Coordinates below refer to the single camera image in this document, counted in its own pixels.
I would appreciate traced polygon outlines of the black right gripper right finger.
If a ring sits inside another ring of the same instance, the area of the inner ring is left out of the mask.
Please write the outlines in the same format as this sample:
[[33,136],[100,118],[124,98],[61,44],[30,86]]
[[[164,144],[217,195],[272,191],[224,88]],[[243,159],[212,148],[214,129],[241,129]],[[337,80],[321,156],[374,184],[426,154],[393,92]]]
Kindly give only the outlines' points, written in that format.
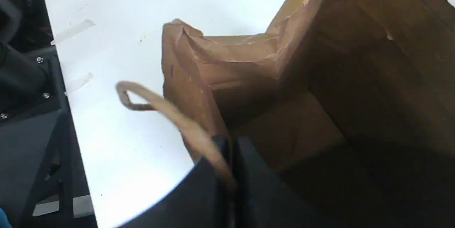
[[235,140],[233,172],[236,228],[341,227],[284,183],[245,136]]

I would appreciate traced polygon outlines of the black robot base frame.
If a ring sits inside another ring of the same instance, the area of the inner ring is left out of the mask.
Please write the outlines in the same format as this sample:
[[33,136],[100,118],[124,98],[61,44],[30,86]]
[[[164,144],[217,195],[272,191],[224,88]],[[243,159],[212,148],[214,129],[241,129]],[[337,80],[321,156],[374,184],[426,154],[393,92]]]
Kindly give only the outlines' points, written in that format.
[[44,0],[1,0],[1,227],[96,228]]

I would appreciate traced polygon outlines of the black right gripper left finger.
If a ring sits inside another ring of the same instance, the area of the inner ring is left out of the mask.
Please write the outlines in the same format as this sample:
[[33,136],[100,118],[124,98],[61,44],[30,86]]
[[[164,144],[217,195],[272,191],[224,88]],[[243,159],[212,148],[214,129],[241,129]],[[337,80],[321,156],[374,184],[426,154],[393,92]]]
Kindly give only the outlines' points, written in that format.
[[201,157],[172,192],[122,227],[227,228],[228,202],[224,183]]

